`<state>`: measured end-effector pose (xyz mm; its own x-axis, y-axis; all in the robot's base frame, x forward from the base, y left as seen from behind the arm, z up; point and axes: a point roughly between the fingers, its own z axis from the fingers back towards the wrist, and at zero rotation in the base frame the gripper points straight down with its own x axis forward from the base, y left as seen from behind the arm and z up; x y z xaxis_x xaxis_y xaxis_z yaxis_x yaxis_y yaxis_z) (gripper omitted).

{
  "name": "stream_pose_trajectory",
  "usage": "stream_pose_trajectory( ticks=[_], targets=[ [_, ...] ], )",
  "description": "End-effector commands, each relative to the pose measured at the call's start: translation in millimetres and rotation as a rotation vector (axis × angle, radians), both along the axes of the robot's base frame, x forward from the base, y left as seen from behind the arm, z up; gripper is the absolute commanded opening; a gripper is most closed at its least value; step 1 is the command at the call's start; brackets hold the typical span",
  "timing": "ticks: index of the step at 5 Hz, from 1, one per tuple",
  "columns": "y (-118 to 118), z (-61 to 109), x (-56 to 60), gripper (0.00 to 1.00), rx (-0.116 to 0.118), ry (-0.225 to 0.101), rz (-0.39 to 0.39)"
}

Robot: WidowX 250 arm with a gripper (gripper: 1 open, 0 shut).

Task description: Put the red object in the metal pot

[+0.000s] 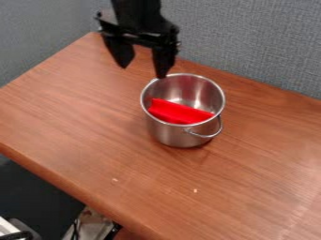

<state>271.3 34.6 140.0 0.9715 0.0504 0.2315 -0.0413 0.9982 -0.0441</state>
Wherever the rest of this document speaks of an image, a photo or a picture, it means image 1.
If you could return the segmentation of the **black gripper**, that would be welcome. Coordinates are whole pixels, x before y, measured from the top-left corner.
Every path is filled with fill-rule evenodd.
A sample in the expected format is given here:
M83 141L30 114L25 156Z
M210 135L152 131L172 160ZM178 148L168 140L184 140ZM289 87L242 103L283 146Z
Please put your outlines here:
M132 45L151 48L155 76L163 79L178 54L178 26L162 15L160 0L109 0L111 9L95 15L112 59L125 68L135 56Z

